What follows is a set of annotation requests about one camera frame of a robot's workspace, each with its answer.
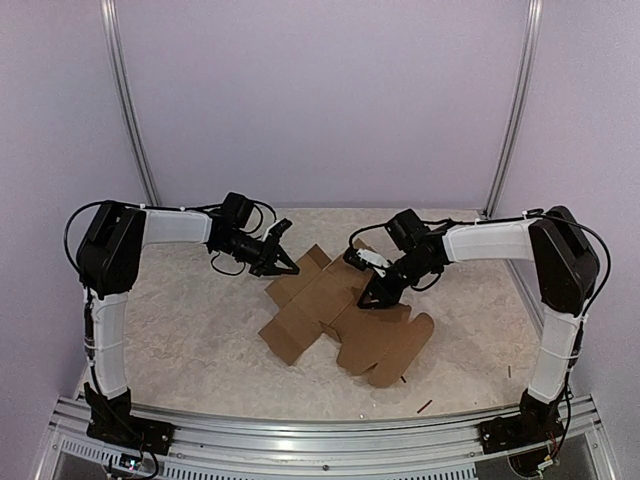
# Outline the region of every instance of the lavender wall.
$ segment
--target lavender wall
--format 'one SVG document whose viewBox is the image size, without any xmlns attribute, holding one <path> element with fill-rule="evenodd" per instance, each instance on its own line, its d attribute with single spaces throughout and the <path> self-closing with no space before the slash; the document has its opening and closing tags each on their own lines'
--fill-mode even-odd
<svg viewBox="0 0 640 480">
<path fill-rule="evenodd" d="M 528 1 L 136 0 L 120 30 L 168 204 L 483 207 Z"/>
<path fill-rule="evenodd" d="M 142 198 L 97 2 L 0 3 L 0 105 L 0 476 L 21 479 L 84 362 L 64 223 Z"/>
<path fill-rule="evenodd" d="M 566 204 L 601 232 L 613 275 L 574 375 L 593 393 L 623 478 L 640 469 L 640 4 L 546 2 L 500 214 Z M 532 269 L 521 266 L 535 288 Z"/>
</svg>

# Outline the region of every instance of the table surface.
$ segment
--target table surface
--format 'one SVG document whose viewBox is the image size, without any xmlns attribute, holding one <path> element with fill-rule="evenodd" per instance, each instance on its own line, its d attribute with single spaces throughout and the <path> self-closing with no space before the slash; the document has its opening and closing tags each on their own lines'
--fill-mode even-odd
<svg viewBox="0 0 640 480">
<path fill-rule="evenodd" d="M 355 229 L 389 220 L 390 209 L 280 209 L 293 221 L 282 244 L 298 258 L 314 243 L 332 258 Z M 420 210 L 423 219 L 472 219 L 471 211 Z M 398 252 L 382 230 L 362 238 Z M 504 262 L 446 267 L 424 293 L 403 302 L 435 321 L 431 340 L 398 381 L 371 387 L 336 364 L 339 344 L 323 335 L 292 367 L 258 336 L 278 311 L 268 279 L 214 272 L 203 245 L 145 248 L 131 291 L 125 363 L 133 401 L 189 412 L 272 419 L 382 419 L 441 415 L 517 403 L 530 378 L 538 337 Z M 219 258 L 229 271 L 238 264 Z"/>
</svg>

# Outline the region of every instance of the wooden stick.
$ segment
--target wooden stick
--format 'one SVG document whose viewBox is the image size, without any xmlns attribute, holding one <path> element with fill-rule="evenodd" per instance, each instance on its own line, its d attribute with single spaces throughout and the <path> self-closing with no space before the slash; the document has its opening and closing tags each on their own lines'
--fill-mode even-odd
<svg viewBox="0 0 640 480">
<path fill-rule="evenodd" d="M 420 407 L 420 410 L 418 410 L 417 413 L 422 413 L 422 411 L 427 408 L 429 405 L 431 405 L 431 402 L 433 402 L 433 400 L 429 400 L 427 403 L 425 403 L 422 407 Z"/>
</svg>

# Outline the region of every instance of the aluminum frame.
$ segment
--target aluminum frame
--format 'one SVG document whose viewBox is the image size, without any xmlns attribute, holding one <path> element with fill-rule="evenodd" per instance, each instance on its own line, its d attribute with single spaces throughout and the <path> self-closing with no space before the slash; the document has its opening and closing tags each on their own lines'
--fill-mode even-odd
<svg viewBox="0 0 640 480">
<path fill-rule="evenodd" d="M 592 444 L 601 445 L 592 450 L 592 459 L 598 465 L 598 478 L 614 480 L 615 468 L 608 441 L 591 397 L 576 398 L 571 403 L 568 437 L 588 435 Z M 482 453 L 478 424 L 517 411 L 517 406 L 512 406 L 431 418 L 292 422 L 134 406 L 136 415 L 167 421 L 177 427 L 169 454 L 159 457 L 162 477 L 194 479 L 213 472 L 229 478 L 252 480 L 320 476 L 348 479 L 363 475 L 366 478 L 411 478 L 425 471 L 469 468 L 470 464 L 507 455 L 506 452 Z M 566 415 L 564 405 L 560 407 L 560 414 Z M 58 401 L 40 461 L 44 467 L 34 478 L 49 480 L 60 450 L 70 444 L 75 447 L 67 453 L 80 455 L 84 452 L 84 458 L 96 463 L 101 463 L 101 458 L 108 455 L 135 453 L 86 437 L 89 418 L 90 409 L 84 400 L 61 398 Z"/>
<path fill-rule="evenodd" d="M 527 16 L 527 27 L 525 30 L 524 44 L 522 46 L 522 56 L 520 58 L 516 91 L 511 104 L 511 113 L 509 114 L 507 131 L 502 142 L 498 167 L 493 177 L 489 197 L 487 198 L 487 203 L 483 212 L 487 218 L 492 218 L 496 213 L 500 196 L 504 190 L 509 165 L 511 164 L 511 159 L 513 157 L 513 150 L 518 138 L 520 124 L 522 123 L 522 115 L 524 113 L 524 107 L 529 93 L 531 74 L 533 73 L 533 63 L 538 45 L 541 16 L 542 0 L 529 0 L 529 13 Z"/>
<path fill-rule="evenodd" d="M 138 170 L 138 176 L 142 183 L 142 188 L 147 202 L 153 206 L 162 205 L 160 194 L 153 179 L 153 173 L 147 160 L 142 136 L 140 135 L 140 127 L 133 107 L 133 99 L 129 89 L 127 80 L 127 70 L 124 62 L 124 53 L 122 51 L 122 41 L 120 39 L 120 30 L 118 29 L 118 12 L 116 10 L 115 0 L 101 0 L 100 7 L 102 11 L 102 23 L 104 25 L 104 33 L 107 39 L 107 49 L 109 51 L 109 60 L 113 71 L 113 78 L 116 84 L 116 92 L 120 100 L 122 109 L 122 118 L 124 120 L 127 136 L 131 143 L 133 156 Z"/>
</svg>

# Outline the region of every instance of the vertical metal post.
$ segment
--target vertical metal post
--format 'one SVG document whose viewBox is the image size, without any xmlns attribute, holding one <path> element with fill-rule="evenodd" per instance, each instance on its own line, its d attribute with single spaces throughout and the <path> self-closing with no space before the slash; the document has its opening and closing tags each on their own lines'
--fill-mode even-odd
<svg viewBox="0 0 640 480">
<path fill-rule="evenodd" d="M 101 0 L 100 6 L 102 10 L 102 22 L 104 24 L 104 33 L 107 38 L 107 48 L 109 50 L 109 59 L 116 83 L 116 92 L 120 99 L 120 107 L 122 108 L 122 116 L 127 127 L 127 134 L 133 155 L 136 162 L 136 168 L 147 202 L 150 205 L 158 206 L 162 202 L 160 195 L 153 180 L 151 168 L 147 161 L 147 156 L 142 144 L 140 128 L 138 127 L 138 119 L 136 118 L 127 81 L 127 71 L 124 63 L 124 54 L 122 52 L 122 42 L 120 40 L 120 31 L 118 29 L 118 15 L 116 12 L 115 0 Z"/>
<path fill-rule="evenodd" d="M 518 137 L 518 130 L 520 129 L 520 122 L 522 121 L 522 114 L 529 91 L 529 81 L 533 72 L 533 60 L 538 44 L 541 14 L 542 0 L 529 0 L 529 14 L 527 17 L 524 45 L 522 47 L 522 57 L 520 58 L 516 92 L 513 97 L 513 103 L 511 104 L 509 123 L 507 124 L 507 132 L 502 143 L 498 168 L 493 177 L 491 191 L 489 192 L 489 198 L 487 199 L 487 204 L 483 212 L 487 218 L 493 217 L 496 212 L 500 195 L 504 189 L 511 157 L 513 156 L 513 149 Z"/>
</svg>

